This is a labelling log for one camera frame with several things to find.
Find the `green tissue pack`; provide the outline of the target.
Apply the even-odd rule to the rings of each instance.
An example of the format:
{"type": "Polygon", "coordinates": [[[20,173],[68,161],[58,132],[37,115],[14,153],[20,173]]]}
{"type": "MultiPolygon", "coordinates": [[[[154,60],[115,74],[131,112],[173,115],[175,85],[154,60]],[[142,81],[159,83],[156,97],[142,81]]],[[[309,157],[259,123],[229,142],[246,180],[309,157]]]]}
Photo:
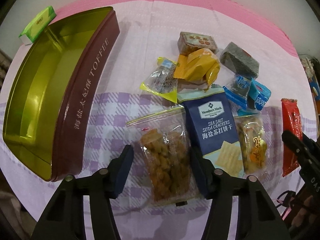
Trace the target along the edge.
{"type": "Polygon", "coordinates": [[[24,45],[33,44],[55,17],[56,13],[51,5],[39,12],[20,33],[19,38],[22,43],[24,45]]]}

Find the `navy soda cracker pack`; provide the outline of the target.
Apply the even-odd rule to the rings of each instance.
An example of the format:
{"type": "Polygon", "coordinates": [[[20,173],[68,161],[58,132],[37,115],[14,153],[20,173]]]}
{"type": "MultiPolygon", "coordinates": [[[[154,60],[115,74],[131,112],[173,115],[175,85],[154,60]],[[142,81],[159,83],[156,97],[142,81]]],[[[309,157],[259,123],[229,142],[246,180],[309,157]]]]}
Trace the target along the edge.
{"type": "Polygon", "coordinates": [[[189,138],[200,149],[201,157],[229,175],[242,178],[239,136],[224,89],[215,86],[207,91],[180,92],[177,99],[185,110],[189,138]]]}

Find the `red snack packet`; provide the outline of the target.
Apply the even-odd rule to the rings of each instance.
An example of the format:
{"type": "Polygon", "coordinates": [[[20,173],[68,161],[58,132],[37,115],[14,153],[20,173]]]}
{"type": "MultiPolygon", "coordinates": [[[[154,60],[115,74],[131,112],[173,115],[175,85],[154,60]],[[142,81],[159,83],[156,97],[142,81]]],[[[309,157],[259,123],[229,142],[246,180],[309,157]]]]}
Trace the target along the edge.
{"type": "Polygon", "coordinates": [[[285,177],[298,166],[295,142],[303,139],[302,121],[296,99],[281,99],[283,115],[283,133],[281,135],[283,147],[283,174],[285,177]]]}

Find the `pink purple plaid tablecloth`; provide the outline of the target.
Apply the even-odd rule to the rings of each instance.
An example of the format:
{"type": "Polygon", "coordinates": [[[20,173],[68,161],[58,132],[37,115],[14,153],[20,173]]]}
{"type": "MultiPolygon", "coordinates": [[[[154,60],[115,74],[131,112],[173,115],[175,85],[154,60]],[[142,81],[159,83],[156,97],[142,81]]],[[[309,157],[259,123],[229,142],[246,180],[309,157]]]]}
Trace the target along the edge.
{"type": "MultiPolygon", "coordinates": [[[[273,23],[230,0],[78,0],[56,9],[57,20],[76,12],[111,5],[120,34],[104,68],[89,116],[80,176],[106,167],[128,143],[126,122],[160,112],[168,102],[141,94],[141,82],[160,56],[176,60],[180,31],[213,36],[219,52],[234,42],[260,63],[258,82],[272,91],[262,117],[273,168],[260,180],[272,199],[303,185],[299,168],[282,177],[281,99],[298,100],[303,132],[317,137],[309,84],[293,44],[273,23]]],[[[1,169],[26,210],[38,220],[57,189],[28,170],[1,139],[1,169]]],[[[210,200],[194,199],[185,207],[151,205],[150,180],[140,148],[124,191],[111,206],[122,239],[201,239],[210,200]]]]}

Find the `orange yellow snack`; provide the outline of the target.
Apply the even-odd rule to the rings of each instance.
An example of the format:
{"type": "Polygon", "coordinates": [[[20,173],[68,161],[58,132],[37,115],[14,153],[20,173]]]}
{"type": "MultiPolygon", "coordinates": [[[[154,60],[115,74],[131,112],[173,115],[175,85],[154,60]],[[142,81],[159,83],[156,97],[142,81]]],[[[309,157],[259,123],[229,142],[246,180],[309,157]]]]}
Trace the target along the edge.
{"type": "Polygon", "coordinates": [[[219,71],[217,56],[210,49],[202,48],[189,55],[179,55],[174,78],[187,82],[205,81],[210,87],[217,79],[219,71]]]}

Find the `blue snack pack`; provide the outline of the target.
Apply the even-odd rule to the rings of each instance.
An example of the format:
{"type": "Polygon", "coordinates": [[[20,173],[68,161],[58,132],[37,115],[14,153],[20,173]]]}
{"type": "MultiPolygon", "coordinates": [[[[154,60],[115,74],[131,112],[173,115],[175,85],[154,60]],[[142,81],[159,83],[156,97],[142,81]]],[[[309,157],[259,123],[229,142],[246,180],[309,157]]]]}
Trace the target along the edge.
{"type": "Polygon", "coordinates": [[[231,100],[242,109],[248,107],[248,94],[251,87],[251,80],[236,74],[233,79],[223,86],[227,99],[231,100]]]}

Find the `clear bag fried snack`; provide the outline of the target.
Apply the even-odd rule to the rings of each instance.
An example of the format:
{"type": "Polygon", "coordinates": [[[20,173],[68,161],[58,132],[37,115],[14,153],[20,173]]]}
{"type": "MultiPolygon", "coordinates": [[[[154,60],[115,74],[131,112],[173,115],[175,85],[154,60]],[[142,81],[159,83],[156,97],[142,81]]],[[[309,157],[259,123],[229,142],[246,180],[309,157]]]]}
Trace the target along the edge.
{"type": "Polygon", "coordinates": [[[126,123],[130,140],[143,153],[155,205],[180,204],[200,195],[191,170],[183,106],[126,123]]]}

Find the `clear bag nut brittle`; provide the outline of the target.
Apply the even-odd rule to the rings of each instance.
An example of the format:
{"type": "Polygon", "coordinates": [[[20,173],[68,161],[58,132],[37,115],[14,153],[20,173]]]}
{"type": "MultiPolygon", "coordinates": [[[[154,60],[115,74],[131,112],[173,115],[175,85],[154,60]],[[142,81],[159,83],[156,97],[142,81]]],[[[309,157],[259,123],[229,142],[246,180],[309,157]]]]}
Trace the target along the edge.
{"type": "Polygon", "coordinates": [[[260,115],[235,117],[245,174],[261,172],[266,167],[267,143],[260,115]]]}

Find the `yellow edged clear candy pack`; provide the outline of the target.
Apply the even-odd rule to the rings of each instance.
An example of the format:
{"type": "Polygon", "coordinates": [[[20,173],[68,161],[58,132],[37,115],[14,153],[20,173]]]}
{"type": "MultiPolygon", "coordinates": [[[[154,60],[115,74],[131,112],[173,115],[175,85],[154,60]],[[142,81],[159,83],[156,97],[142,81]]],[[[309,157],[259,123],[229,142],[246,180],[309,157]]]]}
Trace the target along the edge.
{"type": "Polygon", "coordinates": [[[144,80],[140,89],[177,103],[178,80],[174,78],[177,64],[165,57],[157,59],[157,68],[144,80]]]}

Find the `grey sesame cake block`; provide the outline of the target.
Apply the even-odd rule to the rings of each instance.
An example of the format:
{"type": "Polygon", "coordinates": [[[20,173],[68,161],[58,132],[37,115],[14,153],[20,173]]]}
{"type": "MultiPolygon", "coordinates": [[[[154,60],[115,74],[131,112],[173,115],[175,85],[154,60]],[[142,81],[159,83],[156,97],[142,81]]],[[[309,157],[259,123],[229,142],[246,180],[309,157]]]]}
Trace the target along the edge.
{"type": "Polygon", "coordinates": [[[259,62],[234,42],[230,42],[220,55],[220,62],[235,74],[256,79],[259,62]]]}

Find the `gold toffee tin box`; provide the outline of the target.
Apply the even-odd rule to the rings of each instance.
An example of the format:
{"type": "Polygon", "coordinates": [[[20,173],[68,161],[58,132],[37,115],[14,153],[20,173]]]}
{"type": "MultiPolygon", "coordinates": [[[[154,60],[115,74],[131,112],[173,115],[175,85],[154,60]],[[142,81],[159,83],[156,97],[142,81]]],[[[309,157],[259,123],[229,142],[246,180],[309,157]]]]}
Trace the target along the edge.
{"type": "Polygon", "coordinates": [[[120,33],[112,7],[58,20],[23,59],[8,96],[3,139],[45,181],[81,172],[95,91],[120,33]]]}

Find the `brown cake square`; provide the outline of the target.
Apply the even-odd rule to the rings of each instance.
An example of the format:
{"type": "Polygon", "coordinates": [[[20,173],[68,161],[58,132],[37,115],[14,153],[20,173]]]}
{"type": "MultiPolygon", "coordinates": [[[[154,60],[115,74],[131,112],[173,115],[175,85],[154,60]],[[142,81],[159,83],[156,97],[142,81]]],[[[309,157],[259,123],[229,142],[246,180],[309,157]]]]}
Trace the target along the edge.
{"type": "Polygon", "coordinates": [[[216,54],[219,49],[213,37],[182,31],[177,42],[181,55],[189,55],[199,49],[206,48],[216,54]]]}

